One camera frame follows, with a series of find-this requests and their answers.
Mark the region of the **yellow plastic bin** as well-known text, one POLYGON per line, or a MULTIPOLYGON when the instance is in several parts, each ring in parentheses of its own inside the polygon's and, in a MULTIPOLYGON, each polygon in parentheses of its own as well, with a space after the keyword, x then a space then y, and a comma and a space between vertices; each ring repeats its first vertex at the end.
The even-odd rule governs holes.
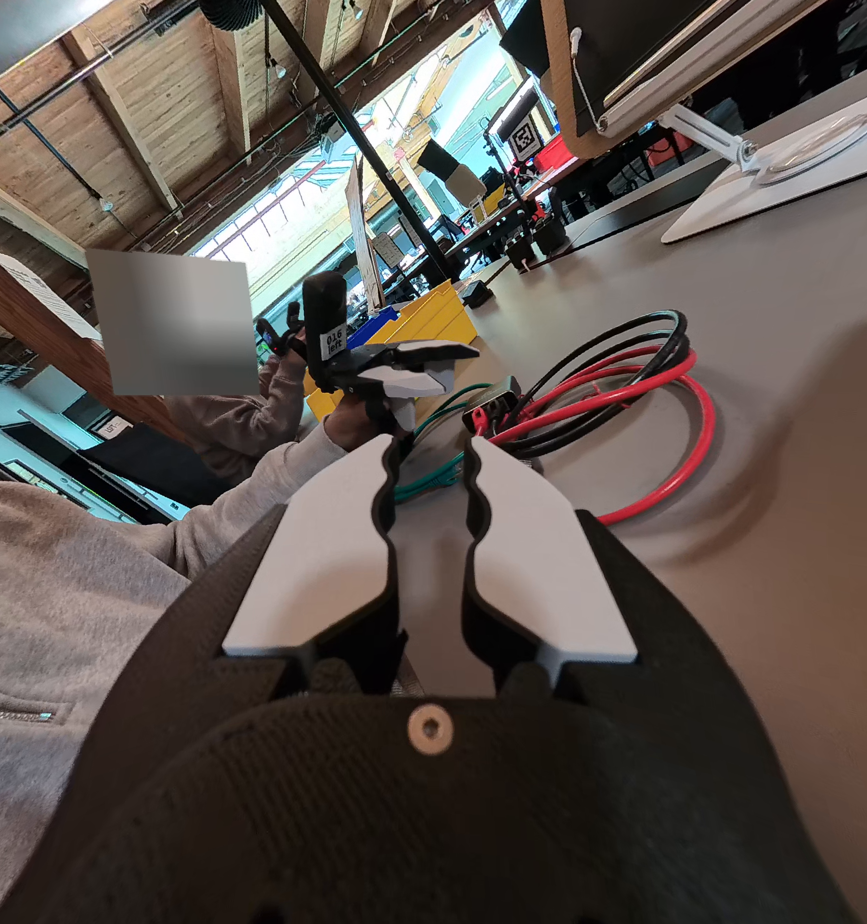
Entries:
MULTIPOLYGON (((477 332, 466 315, 465 307, 451 283, 442 283, 427 295, 407 303, 397 321, 389 321, 365 344, 393 345, 411 340, 449 340, 473 346, 477 332)), ((320 390, 309 373, 306 375, 306 395, 312 411, 319 416, 329 409, 312 395, 320 390)))

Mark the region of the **person's left hand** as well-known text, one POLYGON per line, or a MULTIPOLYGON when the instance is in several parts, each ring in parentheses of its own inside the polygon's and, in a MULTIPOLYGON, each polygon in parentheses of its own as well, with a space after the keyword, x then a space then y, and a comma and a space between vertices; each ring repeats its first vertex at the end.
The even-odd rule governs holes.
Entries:
POLYGON ((391 431, 386 427, 386 424, 370 417, 365 401, 353 395, 344 396, 335 410, 322 421, 327 445, 335 446, 325 453, 327 459, 324 467, 327 468, 362 445, 370 443, 382 433, 390 433, 400 441, 411 436, 408 431, 398 426, 394 426, 391 431))

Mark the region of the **white laptop stand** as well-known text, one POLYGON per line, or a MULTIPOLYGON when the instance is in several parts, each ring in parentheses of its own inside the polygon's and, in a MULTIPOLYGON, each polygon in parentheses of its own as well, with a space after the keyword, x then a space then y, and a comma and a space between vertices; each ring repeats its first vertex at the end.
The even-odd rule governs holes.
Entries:
MULTIPOLYGON (((754 128, 751 137, 768 155, 784 154, 856 116, 867 118, 867 69, 754 128)), ((866 133, 854 133, 832 152, 805 165, 802 172, 770 184, 742 175, 739 168, 728 166, 715 154, 696 157, 687 166, 589 214, 588 231, 598 240, 686 206, 660 239, 665 245, 675 244, 867 178, 867 122, 859 129, 866 133)))

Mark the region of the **wood-edged black board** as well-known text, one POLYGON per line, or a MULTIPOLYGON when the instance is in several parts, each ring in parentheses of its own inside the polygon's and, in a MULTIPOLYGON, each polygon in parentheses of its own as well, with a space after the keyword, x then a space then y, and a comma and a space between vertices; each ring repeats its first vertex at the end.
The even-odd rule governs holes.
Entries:
POLYGON ((822 94, 867 46, 867 2, 543 1, 551 98, 567 149, 593 160, 687 103, 732 100, 745 130, 822 94))

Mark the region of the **black metal pole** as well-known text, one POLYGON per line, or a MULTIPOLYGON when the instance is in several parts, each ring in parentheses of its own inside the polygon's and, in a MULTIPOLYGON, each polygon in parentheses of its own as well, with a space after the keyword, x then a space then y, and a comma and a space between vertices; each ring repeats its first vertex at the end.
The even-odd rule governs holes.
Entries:
POLYGON ((434 237, 432 237, 427 226, 424 225, 423 221, 406 198, 404 192, 393 179, 391 171, 384 164, 381 156, 378 155, 364 131, 359 126, 350 106, 336 90, 334 83, 328 78, 319 64, 318 59, 309 50, 305 40, 299 35, 298 30, 286 16, 277 1, 261 1, 260 5, 264 13, 269 17, 285 39, 287 45, 306 71, 306 74, 311 78, 319 94, 324 97, 342 127, 351 136, 356 145, 358 145, 360 152, 364 155, 365 161, 376 173, 384 189, 388 192, 399 211, 403 214, 408 224, 414 229, 427 253, 428 259, 436 266, 443 280, 451 282, 453 273, 445 253, 440 250, 439 245, 434 237))

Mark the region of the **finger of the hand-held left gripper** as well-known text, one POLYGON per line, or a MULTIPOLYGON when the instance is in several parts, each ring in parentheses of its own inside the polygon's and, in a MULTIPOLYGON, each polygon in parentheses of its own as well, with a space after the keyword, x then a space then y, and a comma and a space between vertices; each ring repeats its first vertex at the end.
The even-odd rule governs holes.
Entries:
POLYGON ((405 371, 454 368, 457 362, 479 355, 477 347, 457 341, 401 341, 393 344, 393 367, 405 371))
POLYGON ((453 391, 453 366, 422 369, 419 372, 390 366, 371 369, 371 380, 381 384, 387 398, 413 399, 448 395, 453 391))

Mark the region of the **person's left forearm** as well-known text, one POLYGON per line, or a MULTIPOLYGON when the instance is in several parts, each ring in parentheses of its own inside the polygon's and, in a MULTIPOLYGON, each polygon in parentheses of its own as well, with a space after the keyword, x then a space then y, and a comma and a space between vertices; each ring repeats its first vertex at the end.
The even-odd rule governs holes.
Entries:
POLYGON ((195 506, 169 526, 138 528, 135 542, 178 574, 194 579, 266 514, 288 504, 309 480, 346 453, 319 424, 303 440, 269 451, 247 479, 213 504, 195 506))

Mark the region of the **black network switch box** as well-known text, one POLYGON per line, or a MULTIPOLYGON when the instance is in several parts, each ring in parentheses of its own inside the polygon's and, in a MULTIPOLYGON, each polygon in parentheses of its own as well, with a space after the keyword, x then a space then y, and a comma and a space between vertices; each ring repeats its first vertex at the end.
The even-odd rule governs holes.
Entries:
POLYGON ((462 422, 469 433, 491 437, 515 408, 522 392, 515 376, 509 375, 469 399, 462 422))

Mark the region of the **red plastic crate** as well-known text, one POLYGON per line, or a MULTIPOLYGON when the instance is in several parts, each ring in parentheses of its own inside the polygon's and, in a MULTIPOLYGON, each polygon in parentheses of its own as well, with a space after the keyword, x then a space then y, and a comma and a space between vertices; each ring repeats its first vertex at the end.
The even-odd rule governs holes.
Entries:
POLYGON ((534 155, 533 165, 542 176, 564 168, 572 160, 577 161, 578 158, 568 150, 561 133, 558 133, 534 155))

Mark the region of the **standing wooden board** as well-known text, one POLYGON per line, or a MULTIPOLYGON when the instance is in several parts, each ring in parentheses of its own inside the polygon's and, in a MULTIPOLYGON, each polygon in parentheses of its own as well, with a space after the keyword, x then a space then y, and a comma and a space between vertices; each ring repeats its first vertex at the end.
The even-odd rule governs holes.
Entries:
POLYGON ((375 318, 385 307, 385 301, 376 255, 370 243, 362 198, 363 163, 364 158, 361 155, 355 158, 347 179, 346 202, 367 311, 370 318, 375 318))

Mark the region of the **person's grey sweatshirt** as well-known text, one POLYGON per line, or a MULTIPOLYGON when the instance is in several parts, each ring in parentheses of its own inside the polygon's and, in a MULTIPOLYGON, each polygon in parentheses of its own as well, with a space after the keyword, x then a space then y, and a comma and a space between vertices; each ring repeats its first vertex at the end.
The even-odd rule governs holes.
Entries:
POLYGON ((115 525, 0 481, 0 902, 116 677, 215 551, 211 512, 115 525))

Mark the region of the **grey desk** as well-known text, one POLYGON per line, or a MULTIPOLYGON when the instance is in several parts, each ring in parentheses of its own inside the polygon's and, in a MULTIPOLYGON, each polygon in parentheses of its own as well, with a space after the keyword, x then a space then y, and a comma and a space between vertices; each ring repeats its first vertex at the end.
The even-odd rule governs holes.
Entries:
POLYGON ((686 315, 713 448, 614 532, 732 666, 867 922, 867 177, 665 245, 679 214, 503 271, 456 383, 528 387, 622 321, 686 315))

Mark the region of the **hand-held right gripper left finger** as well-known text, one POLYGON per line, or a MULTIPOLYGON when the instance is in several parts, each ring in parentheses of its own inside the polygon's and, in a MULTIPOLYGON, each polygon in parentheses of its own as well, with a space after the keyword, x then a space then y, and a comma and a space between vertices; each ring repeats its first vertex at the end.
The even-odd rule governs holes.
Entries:
POLYGON ((398 442, 382 434, 293 496, 224 637, 224 655, 280 657, 309 676, 344 661, 359 683, 393 683, 401 627, 393 488, 398 442))

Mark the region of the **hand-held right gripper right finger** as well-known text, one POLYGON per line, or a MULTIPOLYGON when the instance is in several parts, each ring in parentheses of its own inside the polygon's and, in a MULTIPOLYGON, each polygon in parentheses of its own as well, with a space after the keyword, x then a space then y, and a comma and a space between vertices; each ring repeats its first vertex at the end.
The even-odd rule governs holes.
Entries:
POLYGON ((463 467, 467 647, 501 687, 520 664, 555 685, 566 664, 635 664, 638 650, 576 509, 481 436, 463 467))

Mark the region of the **blue plastic bin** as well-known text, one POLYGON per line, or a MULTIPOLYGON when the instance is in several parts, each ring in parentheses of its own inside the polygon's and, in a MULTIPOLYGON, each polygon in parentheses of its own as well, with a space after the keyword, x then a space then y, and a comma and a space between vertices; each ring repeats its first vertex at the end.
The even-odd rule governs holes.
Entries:
POLYGON ((348 334, 347 348, 353 350, 367 344, 370 338, 379 332, 389 321, 397 321, 398 318, 398 312, 392 306, 387 306, 376 316, 366 320, 358 329, 348 334))

